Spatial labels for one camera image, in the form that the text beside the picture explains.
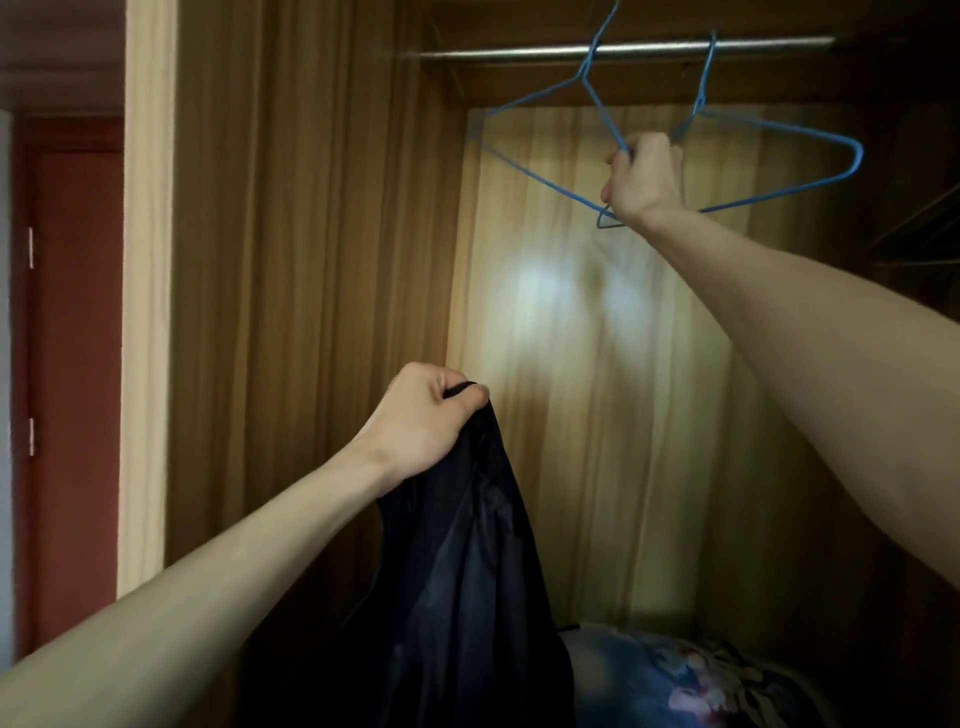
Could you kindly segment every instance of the clothes hanger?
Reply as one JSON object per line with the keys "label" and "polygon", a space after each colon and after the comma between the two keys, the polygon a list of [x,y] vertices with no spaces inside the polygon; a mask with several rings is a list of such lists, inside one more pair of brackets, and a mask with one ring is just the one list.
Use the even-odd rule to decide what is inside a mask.
{"label": "clothes hanger", "polygon": [[[795,195],[798,192],[804,192],[807,189],[814,189],[815,187],[824,187],[828,184],[834,184],[835,182],[840,182],[845,180],[847,177],[855,174],[856,171],[860,168],[860,164],[863,162],[863,144],[861,144],[856,139],[850,136],[844,136],[838,133],[823,132],[819,129],[812,129],[810,127],[802,127],[797,124],[784,124],[780,121],[768,121],[767,119],[757,119],[751,116],[741,116],[740,114],[729,113],[726,111],[714,111],[712,109],[706,109],[707,105],[707,79],[709,78],[710,67],[713,64],[713,55],[716,51],[717,45],[717,34],[714,31],[710,34],[710,47],[707,51],[707,61],[704,63],[704,71],[700,76],[700,87],[697,91],[697,98],[693,102],[693,109],[690,111],[690,114],[684,120],[684,122],[677,127],[676,130],[670,135],[670,140],[674,143],[679,141],[684,134],[689,131],[690,126],[693,124],[694,119],[697,116],[703,116],[705,118],[711,119],[727,119],[728,121],[734,121],[739,124],[746,124],[748,126],[758,127],[760,129],[770,129],[776,132],[786,132],[786,133],[795,133],[802,134],[804,136],[812,136],[816,139],[822,139],[824,141],[832,142],[834,144],[843,144],[848,146],[853,151],[853,160],[850,167],[848,167],[844,172],[841,172],[838,175],[833,175],[831,177],[824,177],[821,180],[815,180],[814,182],[804,182],[803,184],[797,184],[792,187],[785,187],[784,189],[775,190],[773,192],[764,192],[759,195],[754,195],[752,197],[745,197],[742,200],[735,200],[731,203],[722,203],[720,205],[711,205],[708,207],[702,207],[700,212],[716,212],[721,209],[730,209],[731,207],[741,207],[744,205],[753,205],[754,203],[762,203],[767,200],[774,200],[778,197],[786,197],[787,195]],[[607,212],[610,211],[610,206],[605,207]],[[610,228],[622,228],[623,223],[614,223],[614,224],[603,224],[604,217],[609,217],[608,215],[599,215],[597,217],[597,228],[600,230],[608,230]]]}
{"label": "clothes hanger", "polygon": [[[589,81],[590,67],[593,65],[593,56],[596,53],[597,46],[600,45],[600,37],[607,31],[607,27],[611,24],[611,21],[613,20],[613,17],[616,15],[616,12],[619,9],[619,7],[620,7],[620,0],[615,0],[615,2],[613,3],[613,10],[611,10],[610,14],[607,16],[607,19],[604,20],[603,25],[600,26],[600,30],[597,31],[596,36],[593,37],[593,41],[590,44],[589,50],[587,52],[587,57],[584,58],[584,61],[580,64],[580,68],[577,69],[577,72],[573,76],[566,79],[565,81],[560,81],[558,84],[553,84],[551,86],[548,86],[547,88],[541,89],[540,91],[534,91],[533,93],[527,94],[526,96],[516,99],[516,101],[511,101],[509,104],[504,104],[502,107],[497,107],[496,109],[490,109],[483,115],[482,119],[489,119],[491,116],[496,116],[498,113],[503,113],[504,111],[515,109],[516,107],[523,106],[524,104],[529,104],[532,101],[538,101],[540,99],[544,99],[550,94],[561,90],[562,88],[567,88],[568,86],[572,86],[574,84],[579,83],[579,84],[583,84],[583,87],[587,90],[587,94],[589,94],[589,97],[593,100],[593,104],[597,107],[597,110],[600,111],[600,116],[601,118],[603,118],[604,123],[607,125],[607,128],[610,130],[610,133],[612,134],[613,138],[616,140],[617,146],[620,149],[622,149],[624,152],[627,152],[629,154],[630,148],[627,146],[627,142],[624,141],[623,136],[617,130],[616,125],[613,124],[613,120],[610,118],[610,115],[607,113],[607,110],[604,109],[603,103],[601,103],[600,101],[600,97],[597,96],[597,92],[593,90],[593,86],[590,85],[590,81]],[[470,131],[469,136],[476,139],[477,143],[480,145],[482,149],[494,155],[495,157],[501,159],[502,161],[506,162],[511,167],[516,169],[517,172],[522,172],[527,177],[533,180],[536,180],[541,184],[545,184],[550,189],[560,192],[560,194],[565,195],[571,200],[575,200],[576,202],[582,205],[586,205],[590,209],[596,211],[597,214],[599,215],[598,219],[607,217],[612,220],[616,220],[616,215],[614,215],[610,211],[609,207],[603,207],[602,205],[598,205],[597,203],[591,200],[588,200],[586,197],[582,197],[581,195],[578,195],[576,192],[571,192],[570,190],[564,187],[561,187],[555,182],[551,182],[547,178],[541,177],[533,170],[527,169],[522,164],[516,161],[513,161],[512,159],[507,157],[505,154],[503,154],[499,150],[493,148],[490,144],[487,144],[485,141],[483,141],[483,137],[480,134],[479,124],[474,126],[474,128]]]}
{"label": "clothes hanger", "polygon": [[[600,112],[600,117],[603,119],[604,124],[607,125],[607,128],[610,130],[612,137],[616,140],[617,146],[622,149],[624,152],[631,154],[630,148],[627,146],[626,141],[624,141],[622,134],[616,128],[616,125],[613,123],[613,120],[610,118],[610,115],[607,113],[606,108],[604,108],[603,102],[600,101],[600,97],[597,95],[597,92],[594,90],[593,86],[589,81],[589,72],[590,68],[593,65],[593,57],[596,54],[597,47],[600,45],[600,38],[607,31],[607,28],[610,26],[613,21],[613,17],[616,15],[616,12],[620,8],[620,0],[615,0],[613,3],[613,8],[610,11],[610,14],[607,16],[607,19],[604,20],[603,24],[600,26],[600,30],[597,31],[597,34],[593,37],[593,41],[590,43],[589,50],[587,52],[587,57],[584,58],[583,62],[580,64],[580,67],[577,69],[577,72],[570,78],[559,82],[558,84],[553,84],[547,88],[543,88],[539,91],[534,91],[533,93],[527,94],[515,101],[510,102],[509,104],[504,104],[501,107],[496,109],[490,109],[483,115],[483,119],[496,116],[498,113],[502,113],[509,109],[515,109],[517,107],[523,106],[524,104],[529,104],[533,101],[538,101],[544,99],[547,96],[550,96],[552,93],[561,90],[562,88],[567,88],[568,86],[574,84],[582,84],[584,89],[587,91],[590,99],[593,101],[593,104],[597,107],[597,110]],[[806,182],[804,184],[798,184],[794,187],[788,187],[786,189],[777,190],[775,192],[767,192],[760,195],[755,195],[753,197],[745,198],[743,200],[737,200],[732,203],[724,203],[722,205],[714,205],[710,207],[704,207],[701,209],[701,212],[714,212],[719,209],[728,209],[730,207],[739,207],[743,205],[752,205],[753,203],[764,202],[766,200],[772,200],[777,197],[783,197],[785,195],[796,194],[797,192],[802,192],[807,189],[812,189],[814,187],[821,187],[827,184],[833,184],[834,182],[840,182],[845,180],[850,175],[854,174],[857,169],[860,167],[860,163],[863,160],[863,145],[848,136],[843,136],[841,134],[822,132],[817,129],[811,129],[809,127],[801,127],[794,124],[783,124],[777,121],[767,121],[766,119],[754,119],[747,116],[740,116],[738,114],[732,114],[723,111],[714,111],[711,109],[705,109],[707,105],[707,79],[709,77],[710,67],[713,63],[713,56],[716,51],[716,42],[717,35],[714,32],[710,37],[710,46],[707,52],[707,61],[704,64],[704,71],[700,77],[700,86],[697,92],[696,101],[693,104],[693,109],[690,114],[687,116],[683,124],[678,127],[678,129],[671,134],[671,139],[674,141],[679,140],[690,128],[690,125],[693,123],[693,120],[697,116],[704,116],[709,118],[722,118],[728,119],[730,121],[739,122],[742,124],[748,124],[761,129],[770,129],[780,132],[788,133],[798,133],[806,136],[813,136],[815,138],[823,139],[824,141],[830,141],[837,144],[844,144],[849,146],[853,150],[853,162],[845,172],[834,175],[833,177],[827,177],[822,180],[817,180],[815,182]],[[551,182],[545,177],[538,175],[531,169],[524,167],[522,164],[510,159],[505,154],[495,149],[490,144],[487,144],[483,141],[482,135],[479,131],[479,125],[474,125],[474,128],[470,130],[469,136],[476,139],[477,143],[480,144],[481,148],[494,155],[495,157],[501,159],[506,164],[509,164],[511,167],[516,169],[518,172],[522,172],[527,177],[545,184],[550,189],[555,190],[556,192],[565,195],[571,200],[574,200],[582,205],[589,207],[590,209],[597,212],[597,228],[601,230],[607,230],[610,228],[622,228],[623,224],[616,221],[616,215],[610,209],[609,205],[600,206],[592,200],[578,195],[575,192],[572,192],[555,182]],[[611,224],[603,224],[605,218],[609,221],[612,221]]]}

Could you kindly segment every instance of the metal rod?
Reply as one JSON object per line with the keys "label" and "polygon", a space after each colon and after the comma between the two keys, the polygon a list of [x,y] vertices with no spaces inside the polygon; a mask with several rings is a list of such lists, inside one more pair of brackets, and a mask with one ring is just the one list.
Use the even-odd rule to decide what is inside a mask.
{"label": "metal rod", "polygon": [[[836,43],[835,36],[787,36],[764,38],[727,38],[717,40],[722,56],[779,56],[825,51]],[[653,61],[699,58],[706,54],[710,41],[644,40],[636,43],[604,43],[596,51],[598,61]],[[518,48],[479,48],[468,51],[424,51],[421,61],[458,64],[474,63],[574,63],[580,62],[589,45],[541,45]]]}

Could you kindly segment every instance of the dark fabric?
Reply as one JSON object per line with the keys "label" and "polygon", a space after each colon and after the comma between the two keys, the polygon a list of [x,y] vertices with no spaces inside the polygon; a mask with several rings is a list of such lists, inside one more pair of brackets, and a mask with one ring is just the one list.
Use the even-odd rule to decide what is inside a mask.
{"label": "dark fabric", "polygon": [[293,722],[572,726],[570,660],[492,408],[379,507],[380,571]]}

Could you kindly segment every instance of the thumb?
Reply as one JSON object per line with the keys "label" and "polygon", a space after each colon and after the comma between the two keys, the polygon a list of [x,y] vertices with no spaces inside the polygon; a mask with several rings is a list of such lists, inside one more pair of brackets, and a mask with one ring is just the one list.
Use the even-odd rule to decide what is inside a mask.
{"label": "thumb", "polygon": [[490,390],[483,384],[471,384],[456,397],[444,400],[441,407],[457,427],[457,431],[467,424],[467,420],[490,401]]}

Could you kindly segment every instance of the blue fabric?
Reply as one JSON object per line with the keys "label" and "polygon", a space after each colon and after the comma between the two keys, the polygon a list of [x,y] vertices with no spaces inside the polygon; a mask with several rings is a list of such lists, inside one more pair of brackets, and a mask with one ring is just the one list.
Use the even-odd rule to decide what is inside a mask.
{"label": "blue fabric", "polygon": [[578,728],[825,728],[794,680],[729,644],[589,624],[562,637]]}

